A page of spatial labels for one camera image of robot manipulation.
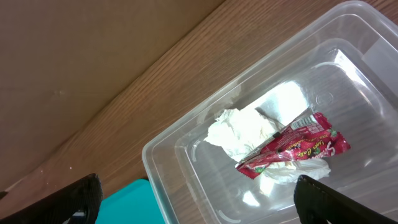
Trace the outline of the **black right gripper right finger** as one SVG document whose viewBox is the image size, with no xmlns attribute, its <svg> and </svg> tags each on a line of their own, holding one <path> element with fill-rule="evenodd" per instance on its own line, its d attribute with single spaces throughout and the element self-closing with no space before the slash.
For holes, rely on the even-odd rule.
<svg viewBox="0 0 398 224">
<path fill-rule="evenodd" d="M 294 204 L 306 224 L 397 224 L 307 175 L 297 179 Z"/>
</svg>

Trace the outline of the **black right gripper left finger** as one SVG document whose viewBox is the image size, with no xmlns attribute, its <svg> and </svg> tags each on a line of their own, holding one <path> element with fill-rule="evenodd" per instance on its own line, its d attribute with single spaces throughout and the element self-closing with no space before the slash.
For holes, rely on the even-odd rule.
<svg viewBox="0 0 398 224">
<path fill-rule="evenodd" d="M 95 224 L 102 200 L 100 178 L 92 173 L 2 218 L 1 224 Z"/>
</svg>

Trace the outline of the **red snack wrapper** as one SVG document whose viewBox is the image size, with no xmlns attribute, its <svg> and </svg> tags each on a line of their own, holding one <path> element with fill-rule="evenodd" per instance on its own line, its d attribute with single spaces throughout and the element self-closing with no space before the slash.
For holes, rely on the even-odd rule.
<svg viewBox="0 0 398 224">
<path fill-rule="evenodd" d="M 254 179 L 278 162 L 331 157 L 348 151 L 345 137 L 333 129 L 323 113 L 297 118 L 259 150 L 241 160 L 236 169 Z"/>
</svg>

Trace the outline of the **white napkin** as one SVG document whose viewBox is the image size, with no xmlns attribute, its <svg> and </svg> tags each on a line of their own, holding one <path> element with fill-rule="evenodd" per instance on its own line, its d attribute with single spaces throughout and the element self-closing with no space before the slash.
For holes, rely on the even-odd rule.
<svg viewBox="0 0 398 224">
<path fill-rule="evenodd" d="M 227 109 L 208 128 L 205 141 L 221 147 L 230 158 L 239 162 L 278 130 L 275 122 L 255 109 Z M 280 185 L 296 182 L 300 175 L 319 180 L 329 173 L 329 165 L 323 159 L 276 162 L 260 172 L 266 180 Z"/>
</svg>

